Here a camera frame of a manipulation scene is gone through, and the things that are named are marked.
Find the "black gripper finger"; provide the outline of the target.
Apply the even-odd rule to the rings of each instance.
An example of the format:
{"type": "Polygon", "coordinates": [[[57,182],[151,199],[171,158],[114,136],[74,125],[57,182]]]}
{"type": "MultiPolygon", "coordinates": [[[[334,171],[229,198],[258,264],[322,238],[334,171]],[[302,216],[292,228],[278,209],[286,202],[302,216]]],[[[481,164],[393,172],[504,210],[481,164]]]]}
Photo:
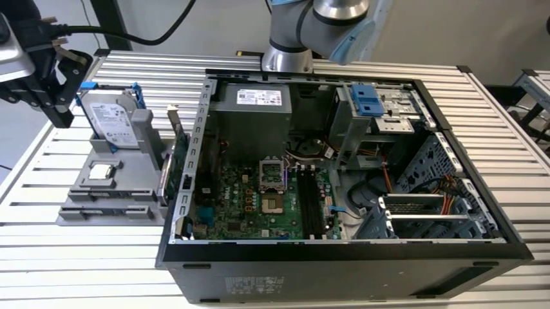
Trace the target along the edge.
{"type": "Polygon", "coordinates": [[[70,128],[74,121],[74,114],[70,110],[70,104],[77,97],[82,82],[86,79],[94,58],[90,54],[79,50],[58,49],[59,64],[58,69],[63,74],[66,81],[61,84],[57,98],[57,120],[54,125],[58,128],[70,128]]]}
{"type": "Polygon", "coordinates": [[[59,113],[47,93],[35,92],[27,87],[26,83],[3,82],[2,99],[11,104],[26,102],[33,108],[42,111],[53,125],[59,127],[59,113]]]}

